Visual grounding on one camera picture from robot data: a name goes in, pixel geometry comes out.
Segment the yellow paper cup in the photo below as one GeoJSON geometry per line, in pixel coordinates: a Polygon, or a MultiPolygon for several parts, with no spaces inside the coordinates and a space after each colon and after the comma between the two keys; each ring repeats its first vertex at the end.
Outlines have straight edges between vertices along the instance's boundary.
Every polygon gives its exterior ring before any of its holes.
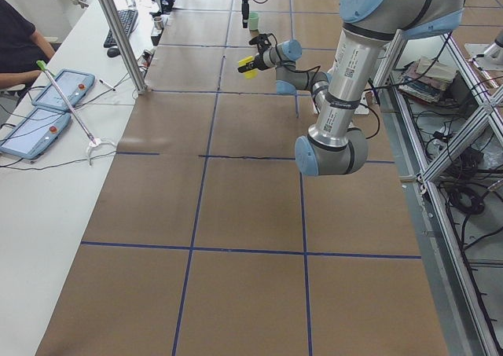
{"type": "Polygon", "coordinates": [[[237,70],[246,79],[254,79],[258,75],[254,60],[255,58],[253,56],[249,56],[238,61],[237,70]]]}

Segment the green paper cup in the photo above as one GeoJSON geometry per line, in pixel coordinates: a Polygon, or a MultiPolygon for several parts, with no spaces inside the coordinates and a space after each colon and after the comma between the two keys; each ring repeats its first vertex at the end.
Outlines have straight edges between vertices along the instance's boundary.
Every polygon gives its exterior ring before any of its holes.
{"type": "Polygon", "coordinates": [[[248,16],[248,29],[250,31],[258,31],[259,29],[259,14],[250,12],[248,16]]]}

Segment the steel cylinder cup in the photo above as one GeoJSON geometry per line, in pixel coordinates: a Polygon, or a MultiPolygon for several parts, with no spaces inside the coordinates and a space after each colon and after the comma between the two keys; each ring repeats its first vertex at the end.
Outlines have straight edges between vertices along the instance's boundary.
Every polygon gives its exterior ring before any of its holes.
{"type": "Polygon", "coordinates": [[[164,22],[163,22],[162,17],[154,17],[153,24],[154,24],[154,28],[156,30],[163,30],[164,29],[164,22]]]}

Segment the stack of books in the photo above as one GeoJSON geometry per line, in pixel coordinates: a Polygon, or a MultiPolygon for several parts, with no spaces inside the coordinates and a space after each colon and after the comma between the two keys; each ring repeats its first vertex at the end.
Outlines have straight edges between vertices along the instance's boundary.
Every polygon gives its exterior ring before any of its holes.
{"type": "Polygon", "coordinates": [[[433,104],[442,99],[456,75],[456,68],[421,57],[404,67],[398,89],[403,94],[433,104]]]}

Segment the black computer mouse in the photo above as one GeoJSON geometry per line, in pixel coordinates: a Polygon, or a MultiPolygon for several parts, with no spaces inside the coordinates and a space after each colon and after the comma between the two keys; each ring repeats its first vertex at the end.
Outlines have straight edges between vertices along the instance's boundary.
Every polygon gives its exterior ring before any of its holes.
{"type": "Polygon", "coordinates": [[[111,46],[107,49],[107,56],[108,57],[118,57],[120,55],[120,50],[117,46],[111,46]]]}

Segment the black marker pen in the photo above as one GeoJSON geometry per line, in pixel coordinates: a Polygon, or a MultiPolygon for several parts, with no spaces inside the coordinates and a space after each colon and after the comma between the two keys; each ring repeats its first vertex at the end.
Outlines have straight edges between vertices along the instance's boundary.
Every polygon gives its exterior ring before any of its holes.
{"type": "Polygon", "coordinates": [[[98,80],[98,82],[99,82],[100,84],[102,84],[103,86],[105,86],[108,90],[111,90],[111,91],[113,91],[113,92],[115,92],[115,91],[116,91],[116,88],[115,88],[114,86],[112,86],[112,85],[108,84],[108,83],[107,83],[107,82],[105,82],[104,80],[99,79],[99,80],[98,80]]]}

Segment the reacher grabber stick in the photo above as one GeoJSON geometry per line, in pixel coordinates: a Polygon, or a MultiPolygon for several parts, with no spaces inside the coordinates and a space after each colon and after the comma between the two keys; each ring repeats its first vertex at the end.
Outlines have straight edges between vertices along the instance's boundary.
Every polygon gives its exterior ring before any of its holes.
{"type": "Polygon", "coordinates": [[[61,99],[67,105],[68,110],[73,115],[74,119],[77,121],[77,123],[80,125],[80,127],[83,129],[83,131],[85,132],[86,136],[90,140],[90,142],[89,142],[89,144],[88,144],[88,146],[86,148],[86,159],[87,159],[89,165],[91,166],[92,165],[92,162],[91,162],[91,152],[94,149],[97,149],[101,145],[111,145],[111,146],[113,146],[115,148],[116,147],[116,143],[113,142],[113,141],[111,141],[111,140],[108,140],[106,138],[96,138],[96,137],[94,137],[93,134],[90,132],[90,130],[85,125],[85,123],[80,118],[79,114],[75,111],[75,109],[73,108],[71,102],[68,100],[68,98],[66,97],[66,95],[64,94],[64,92],[62,91],[62,89],[60,88],[60,86],[57,84],[57,82],[55,81],[55,79],[53,78],[53,76],[50,74],[49,69],[46,67],[46,63],[44,61],[38,60],[38,61],[36,61],[36,64],[39,66],[40,70],[49,79],[51,85],[58,92],[58,94],[60,95],[61,99]]]}

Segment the teach pendant tablet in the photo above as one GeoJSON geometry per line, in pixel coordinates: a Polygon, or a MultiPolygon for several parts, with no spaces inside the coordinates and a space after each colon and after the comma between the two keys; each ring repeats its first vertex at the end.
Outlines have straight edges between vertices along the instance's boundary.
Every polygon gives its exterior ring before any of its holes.
{"type": "Polygon", "coordinates": [[[1,152],[26,160],[43,154],[70,123],[69,112],[35,107],[1,142],[1,152]]]}
{"type": "MultiPolygon", "coordinates": [[[[94,85],[95,76],[90,73],[62,69],[54,77],[54,80],[71,105],[75,107],[94,85]]],[[[33,99],[32,104],[63,112],[68,111],[68,106],[51,83],[33,99]]]]}

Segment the seated person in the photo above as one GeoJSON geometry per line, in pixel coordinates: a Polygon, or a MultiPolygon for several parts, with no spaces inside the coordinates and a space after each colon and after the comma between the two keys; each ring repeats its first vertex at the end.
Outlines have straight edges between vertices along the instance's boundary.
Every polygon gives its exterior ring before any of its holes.
{"type": "Polygon", "coordinates": [[[6,0],[1,0],[1,88],[31,85],[42,73],[37,61],[48,63],[55,49],[6,0]]]}

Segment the white pedestal base plate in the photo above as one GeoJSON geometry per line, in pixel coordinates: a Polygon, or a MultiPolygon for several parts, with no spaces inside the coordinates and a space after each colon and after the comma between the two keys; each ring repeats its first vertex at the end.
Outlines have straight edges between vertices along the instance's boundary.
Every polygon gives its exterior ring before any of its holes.
{"type": "MultiPolygon", "coordinates": [[[[312,107],[313,107],[313,113],[315,115],[319,115],[321,110],[322,110],[322,103],[321,100],[325,96],[325,91],[321,91],[317,93],[316,95],[311,96],[312,100],[312,107]]],[[[359,106],[355,110],[355,115],[362,115],[362,116],[367,116],[370,113],[370,110],[368,108],[368,103],[367,100],[364,97],[361,97],[359,106]]]]}

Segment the aluminium frame post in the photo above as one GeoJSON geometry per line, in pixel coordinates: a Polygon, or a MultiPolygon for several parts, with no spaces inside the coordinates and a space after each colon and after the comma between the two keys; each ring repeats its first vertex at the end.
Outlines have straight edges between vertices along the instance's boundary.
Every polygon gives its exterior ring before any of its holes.
{"type": "Polygon", "coordinates": [[[143,94],[147,86],[145,80],[138,67],[137,59],[131,48],[129,38],[123,29],[123,25],[119,19],[116,5],[113,0],[98,0],[105,18],[108,22],[108,26],[112,30],[112,34],[116,40],[116,44],[119,47],[123,63],[130,75],[130,78],[135,86],[138,94],[143,94]]]}

